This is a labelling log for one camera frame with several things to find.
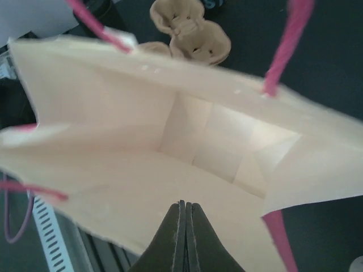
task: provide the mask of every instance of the black device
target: black device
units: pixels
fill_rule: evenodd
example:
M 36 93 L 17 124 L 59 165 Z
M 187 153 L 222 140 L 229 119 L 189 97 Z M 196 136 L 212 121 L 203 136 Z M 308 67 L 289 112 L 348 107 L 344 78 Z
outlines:
M 104 26 L 126 31 L 125 24 L 112 0 L 83 0 L 83 3 L 90 13 L 92 13 Z M 88 37 L 96 37 L 76 14 L 73 15 Z
M 220 242 L 202 207 L 171 205 L 149 247 L 129 272 L 244 272 Z

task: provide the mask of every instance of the beige pouch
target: beige pouch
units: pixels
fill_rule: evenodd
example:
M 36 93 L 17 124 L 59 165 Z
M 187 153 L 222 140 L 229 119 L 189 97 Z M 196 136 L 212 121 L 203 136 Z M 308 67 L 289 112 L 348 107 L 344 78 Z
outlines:
M 75 37 L 9 44 L 38 127 L 0 133 L 0 166 L 141 254 L 169 206 L 198 202 L 248 272 L 281 272 L 260 217 L 363 194 L 363 126 L 263 80 Z

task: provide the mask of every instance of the black cylinder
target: black cylinder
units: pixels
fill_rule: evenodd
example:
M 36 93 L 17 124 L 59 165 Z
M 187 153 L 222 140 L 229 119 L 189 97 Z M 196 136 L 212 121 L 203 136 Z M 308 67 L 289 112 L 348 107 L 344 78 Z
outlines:
M 125 24 L 112 0 L 83 0 L 83 3 L 90 13 L 92 13 L 104 26 L 126 31 Z M 88 37 L 96 37 L 94 33 L 82 23 L 76 14 L 73 15 Z

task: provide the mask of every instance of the paper bag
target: paper bag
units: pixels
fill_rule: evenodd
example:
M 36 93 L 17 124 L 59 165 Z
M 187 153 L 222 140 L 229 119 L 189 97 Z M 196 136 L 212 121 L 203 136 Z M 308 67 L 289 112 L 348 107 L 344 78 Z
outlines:
M 38 126 L 0 133 L 1 168 L 137 254 L 183 199 L 246 271 L 284 271 L 262 215 L 363 194 L 362 125 L 286 87 L 75 37 L 10 50 Z

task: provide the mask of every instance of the purple cable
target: purple cable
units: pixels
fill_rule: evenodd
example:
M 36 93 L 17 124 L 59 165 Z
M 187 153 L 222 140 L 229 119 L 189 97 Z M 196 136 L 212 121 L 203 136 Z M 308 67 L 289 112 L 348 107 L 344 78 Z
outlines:
M 7 180 L 7 176 L 3 173 L 3 181 Z M 33 194 L 30 192 L 29 194 L 29 203 L 28 203 L 28 209 L 27 209 L 27 213 L 25 215 L 24 221 L 22 226 L 20 227 L 18 233 L 14 236 L 11 237 L 10 236 L 10 212 L 9 212 L 9 191 L 5 190 L 4 191 L 4 199 L 5 199 L 5 218 L 4 218 L 4 232 L 5 232 L 5 239 L 9 244 L 13 244 L 16 243 L 20 237 L 23 235 L 25 229 L 28 226 L 30 217 L 32 215 L 32 210 L 33 210 L 33 206 L 34 206 L 34 196 Z

